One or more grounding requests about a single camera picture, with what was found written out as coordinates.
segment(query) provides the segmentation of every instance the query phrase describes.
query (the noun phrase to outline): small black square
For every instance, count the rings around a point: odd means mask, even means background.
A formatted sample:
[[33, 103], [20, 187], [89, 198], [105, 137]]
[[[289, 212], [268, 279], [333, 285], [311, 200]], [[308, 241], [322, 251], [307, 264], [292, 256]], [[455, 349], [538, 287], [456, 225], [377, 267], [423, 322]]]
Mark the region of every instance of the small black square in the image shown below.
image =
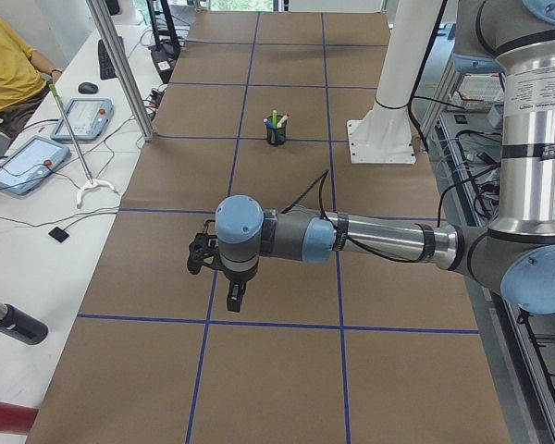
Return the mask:
[[469, 123], [466, 121], [466, 116], [464, 114], [455, 114], [454, 121], [456, 121], [456, 123], [460, 125], [466, 125], [467, 123]]
[[58, 241], [59, 243], [62, 243], [63, 241], [65, 241], [67, 238], [70, 237], [69, 234], [66, 233], [66, 231], [64, 231], [62, 228], [60, 227], [55, 227], [54, 229], [52, 229], [49, 232], [49, 235], [54, 238], [56, 241]]

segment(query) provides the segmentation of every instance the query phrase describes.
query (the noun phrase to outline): computer mouse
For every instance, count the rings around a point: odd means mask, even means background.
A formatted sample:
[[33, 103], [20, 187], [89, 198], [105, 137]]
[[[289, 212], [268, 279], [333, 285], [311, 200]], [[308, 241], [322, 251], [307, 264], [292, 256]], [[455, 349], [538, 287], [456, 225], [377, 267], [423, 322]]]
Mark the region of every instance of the computer mouse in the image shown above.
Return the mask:
[[97, 94], [99, 92], [99, 87], [96, 86], [94, 83], [84, 81], [83, 83], [78, 85], [78, 92], [80, 94]]

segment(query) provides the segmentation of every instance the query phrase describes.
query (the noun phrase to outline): label on robot arm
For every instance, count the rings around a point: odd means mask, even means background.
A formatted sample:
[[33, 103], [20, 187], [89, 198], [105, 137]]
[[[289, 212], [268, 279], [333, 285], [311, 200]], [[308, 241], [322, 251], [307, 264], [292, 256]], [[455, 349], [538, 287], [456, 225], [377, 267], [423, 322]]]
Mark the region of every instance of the label on robot arm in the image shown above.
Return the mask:
[[555, 110], [555, 67], [511, 74], [506, 81], [504, 116]]

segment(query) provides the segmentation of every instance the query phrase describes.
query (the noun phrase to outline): yellow shirt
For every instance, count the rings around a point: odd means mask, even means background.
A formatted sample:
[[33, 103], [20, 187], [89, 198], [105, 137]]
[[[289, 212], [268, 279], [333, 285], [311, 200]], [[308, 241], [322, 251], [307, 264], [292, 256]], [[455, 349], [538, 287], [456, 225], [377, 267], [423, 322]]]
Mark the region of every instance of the yellow shirt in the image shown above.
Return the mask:
[[0, 19], [0, 111], [32, 98], [45, 87], [41, 73], [30, 62], [34, 51]]

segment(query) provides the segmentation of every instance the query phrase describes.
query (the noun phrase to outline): light blue joint cap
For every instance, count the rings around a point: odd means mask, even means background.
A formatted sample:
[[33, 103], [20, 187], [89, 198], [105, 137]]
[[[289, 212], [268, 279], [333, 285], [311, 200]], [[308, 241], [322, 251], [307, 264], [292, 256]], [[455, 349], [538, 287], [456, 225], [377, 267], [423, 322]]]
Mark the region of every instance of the light blue joint cap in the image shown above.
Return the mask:
[[216, 209], [216, 235], [225, 243], [243, 243], [263, 225], [263, 209], [249, 196], [230, 196]]
[[323, 264], [328, 261], [335, 243], [333, 225], [315, 217], [311, 220], [302, 241], [302, 261], [308, 264]]
[[555, 0], [523, 0], [523, 3], [535, 17], [555, 25]]
[[470, 74], [494, 74], [502, 72], [501, 66], [491, 57], [475, 57], [454, 53], [454, 69]]
[[518, 259], [501, 280], [501, 296], [530, 313], [555, 313], [555, 245]]

